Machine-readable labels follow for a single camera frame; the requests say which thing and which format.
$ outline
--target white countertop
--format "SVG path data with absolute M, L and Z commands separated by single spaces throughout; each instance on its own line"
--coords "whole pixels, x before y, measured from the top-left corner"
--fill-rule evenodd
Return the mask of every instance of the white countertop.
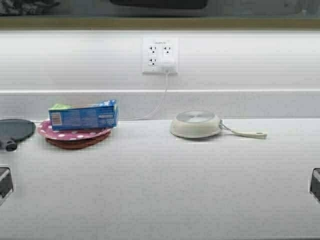
M 171 121 L 120 122 L 104 142 L 67 151 L 39 135 L 0 152 L 15 192 L 0 240 L 186 240 L 320 237 L 309 194 L 320 119 L 233 119 L 266 140 L 177 138 Z

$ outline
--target charger cable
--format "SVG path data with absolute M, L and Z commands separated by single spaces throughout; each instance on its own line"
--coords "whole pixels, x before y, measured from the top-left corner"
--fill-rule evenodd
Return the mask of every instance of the charger cable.
M 158 110 L 160 109 L 160 107 L 163 105 L 163 103 L 165 102 L 166 99 L 166 95 L 168 92 L 168 87 L 169 87 L 169 80 L 168 80 L 168 76 L 170 74 L 170 71 L 168 69 L 165 70 L 164 72 L 165 74 L 165 88 L 164 88 L 164 92 L 162 95 L 162 98 L 160 100 L 160 102 L 158 103 L 158 105 L 156 106 L 156 108 L 153 109 L 153 111 L 151 111 L 150 113 L 148 113 L 145 116 L 142 117 L 135 117 L 135 118 L 128 118 L 128 119 L 120 119 L 121 121 L 138 121 L 138 120 L 148 120 L 151 117 L 154 116 L 154 114 L 156 114 L 158 112 Z

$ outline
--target white backsplash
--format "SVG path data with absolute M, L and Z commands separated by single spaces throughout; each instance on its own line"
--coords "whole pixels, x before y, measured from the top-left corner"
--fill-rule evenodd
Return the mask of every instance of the white backsplash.
M 150 36 L 179 38 L 179 74 L 169 76 L 156 118 L 188 106 L 230 118 L 320 116 L 312 107 L 320 100 L 318 31 L 138 30 L 1 31 L 0 116 L 43 116 L 52 102 L 97 94 L 119 97 L 125 117 L 135 117 L 132 103 L 148 113 L 157 102 L 150 92 L 160 97 L 165 84 L 163 75 L 142 74 L 142 40 Z M 6 109 L 9 98 L 22 105 Z

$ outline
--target polka dot paper plate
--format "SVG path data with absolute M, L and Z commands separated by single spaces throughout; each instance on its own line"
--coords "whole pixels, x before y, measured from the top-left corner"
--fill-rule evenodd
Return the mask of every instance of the polka dot paper plate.
M 51 121 L 44 120 L 38 127 L 38 133 L 46 139 L 60 141 L 78 141 L 84 139 L 92 139 L 111 132 L 111 128 L 94 128 L 79 130 L 60 130 L 53 131 Z

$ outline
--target wall outlet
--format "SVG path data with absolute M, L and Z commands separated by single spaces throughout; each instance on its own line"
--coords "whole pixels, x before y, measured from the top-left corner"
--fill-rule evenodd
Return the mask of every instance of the wall outlet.
M 170 73 L 178 73 L 178 38 L 145 37 L 142 44 L 142 72 L 164 73 L 170 63 Z

